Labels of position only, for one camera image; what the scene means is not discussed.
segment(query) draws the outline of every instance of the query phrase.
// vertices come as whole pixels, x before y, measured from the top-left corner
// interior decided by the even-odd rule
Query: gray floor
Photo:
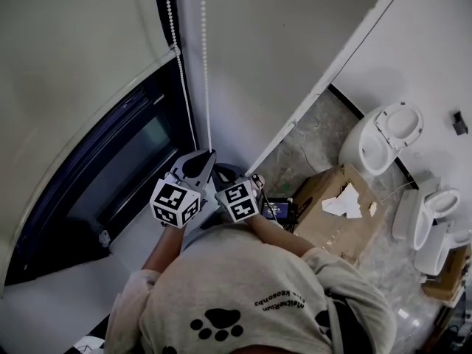
[[[268,195],[291,196],[306,177],[337,165],[341,145],[357,122],[329,91],[323,93],[257,169],[265,176]],[[380,199],[385,198],[386,220],[364,251],[358,270],[384,293],[396,313],[398,333],[392,353],[414,353],[428,337],[440,304],[421,291],[420,274],[412,263],[414,251],[391,235],[401,193],[409,186],[394,192],[407,182],[395,164],[367,182]]]

